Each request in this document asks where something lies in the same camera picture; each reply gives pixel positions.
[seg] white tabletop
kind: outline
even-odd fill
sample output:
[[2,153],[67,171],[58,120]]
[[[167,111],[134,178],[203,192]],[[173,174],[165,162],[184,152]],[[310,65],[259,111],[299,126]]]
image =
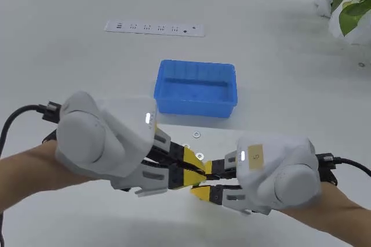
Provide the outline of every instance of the white tabletop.
[[[206,37],[107,33],[109,19],[201,23]],[[312,0],[0,0],[0,122],[21,105],[63,102],[80,89],[97,99],[151,96],[162,59],[232,63],[231,118],[159,115],[175,141],[218,159],[239,129],[301,134],[318,152],[371,166],[371,50],[336,41],[327,23]],[[38,144],[53,127],[22,116],[4,156]],[[369,207],[366,175],[345,165],[336,175]],[[23,201],[6,212],[4,233],[14,247],[347,246],[278,212],[245,217],[187,189],[138,199],[104,181]]]

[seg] power outlet socket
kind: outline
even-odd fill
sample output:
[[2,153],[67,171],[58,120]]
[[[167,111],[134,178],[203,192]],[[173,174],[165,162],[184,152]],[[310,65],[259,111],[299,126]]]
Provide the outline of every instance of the power outlet socket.
[[177,35],[181,37],[204,37],[205,29],[201,24],[174,24],[149,21],[110,20],[105,31],[128,32],[134,34]]

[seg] blue plastic tray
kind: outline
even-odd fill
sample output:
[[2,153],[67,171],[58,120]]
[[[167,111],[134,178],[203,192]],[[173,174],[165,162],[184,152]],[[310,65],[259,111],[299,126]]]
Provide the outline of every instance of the blue plastic tray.
[[163,60],[154,97],[160,112],[228,118],[237,105],[234,66]]

